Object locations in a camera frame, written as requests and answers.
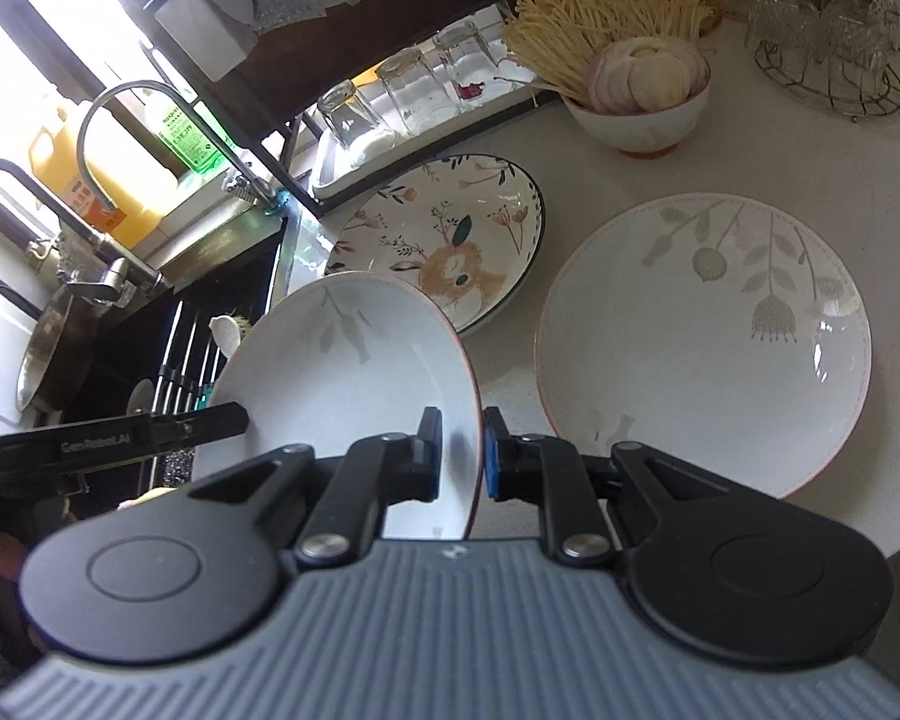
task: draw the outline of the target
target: bowl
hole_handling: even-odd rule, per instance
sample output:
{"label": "bowl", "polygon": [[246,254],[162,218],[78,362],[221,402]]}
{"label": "bowl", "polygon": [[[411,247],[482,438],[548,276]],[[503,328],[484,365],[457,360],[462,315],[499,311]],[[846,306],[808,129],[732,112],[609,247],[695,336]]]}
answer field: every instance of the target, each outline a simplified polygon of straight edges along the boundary
{"label": "bowl", "polygon": [[395,275],[348,271],[312,281],[253,325],[223,367],[210,405],[236,401],[247,432],[204,443],[194,479],[289,443],[336,457],[365,436],[413,435],[442,414],[439,495],[386,511],[383,538],[466,538],[480,497],[480,392],[450,320]]}
{"label": "bowl", "polygon": [[655,159],[669,154],[693,131],[709,96],[708,77],[703,90],[686,103],[656,113],[599,114],[581,108],[567,98],[563,98],[563,102],[577,123],[598,141],[635,159]]}

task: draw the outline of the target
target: white plate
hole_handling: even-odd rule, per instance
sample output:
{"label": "white plate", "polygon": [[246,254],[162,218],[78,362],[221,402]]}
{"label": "white plate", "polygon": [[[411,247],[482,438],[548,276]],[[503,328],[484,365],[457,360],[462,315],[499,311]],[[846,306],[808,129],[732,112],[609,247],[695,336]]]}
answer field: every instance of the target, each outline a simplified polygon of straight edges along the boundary
{"label": "white plate", "polygon": [[324,272],[392,272],[463,332],[516,290],[543,226],[543,197],[522,167],[486,154],[445,157],[377,191],[346,223]]}
{"label": "white plate", "polygon": [[443,415],[439,498],[391,506],[387,538],[464,538],[480,490],[480,395],[460,339],[434,304],[381,274],[311,282],[250,330],[214,384],[210,405],[240,403],[242,436],[204,445],[194,478],[288,443],[343,455],[366,436],[416,432]]}
{"label": "white plate", "polygon": [[544,409],[581,451],[639,440],[783,497],[850,435],[871,334],[847,269],[806,225],[745,197],[682,194],[574,252],[535,357]]}

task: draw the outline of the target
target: green bottle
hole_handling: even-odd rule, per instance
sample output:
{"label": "green bottle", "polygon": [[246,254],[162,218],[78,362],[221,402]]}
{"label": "green bottle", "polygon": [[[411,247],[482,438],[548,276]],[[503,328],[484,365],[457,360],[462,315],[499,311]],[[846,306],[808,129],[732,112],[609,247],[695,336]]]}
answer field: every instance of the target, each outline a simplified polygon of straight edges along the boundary
{"label": "green bottle", "polygon": [[[197,129],[187,115],[180,110],[173,100],[160,92],[144,89],[144,119],[146,128],[154,133],[187,167],[199,175],[207,175],[213,172],[223,162],[220,150],[210,143],[210,140]],[[190,90],[183,90],[183,95],[195,97]],[[210,109],[204,103],[194,105],[199,117],[210,125],[213,132],[223,138],[223,141],[234,148],[230,136],[210,113]]]}

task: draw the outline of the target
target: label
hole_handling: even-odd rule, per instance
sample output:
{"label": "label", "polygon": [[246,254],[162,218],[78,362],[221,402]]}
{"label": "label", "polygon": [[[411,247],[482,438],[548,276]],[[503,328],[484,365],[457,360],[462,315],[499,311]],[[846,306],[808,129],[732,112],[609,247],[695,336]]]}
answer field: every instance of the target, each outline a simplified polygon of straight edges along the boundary
{"label": "label", "polygon": [[122,443],[130,443],[130,433],[120,433],[104,439],[84,439],[82,442],[63,442],[60,445],[60,451],[66,455],[71,452],[85,452],[89,449],[105,449],[108,446],[119,446]]}
{"label": "label", "polygon": [[180,157],[192,170],[200,172],[207,160],[216,155],[216,146],[176,106],[170,108],[170,112],[163,118],[163,127],[166,137],[176,146]]}
{"label": "label", "polygon": [[127,218],[127,214],[119,208],[115,211],[103,208],[100,198],[80,177],[74,178],[67,185],[60,199],[74,209],[88,225],[101,232],[113,232],[114,227]]}

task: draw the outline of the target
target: onion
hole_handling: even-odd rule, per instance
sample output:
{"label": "onion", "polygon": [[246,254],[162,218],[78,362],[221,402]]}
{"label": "onion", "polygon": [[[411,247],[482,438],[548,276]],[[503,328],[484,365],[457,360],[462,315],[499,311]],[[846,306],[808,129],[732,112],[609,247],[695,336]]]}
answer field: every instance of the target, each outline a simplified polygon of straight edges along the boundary
{"label": "onion", "polygon": [[597,113],[655,113],[701,92],[707,78],[706,60],[689,43],[639,37],[611,43],[599,53],[586,88]]}

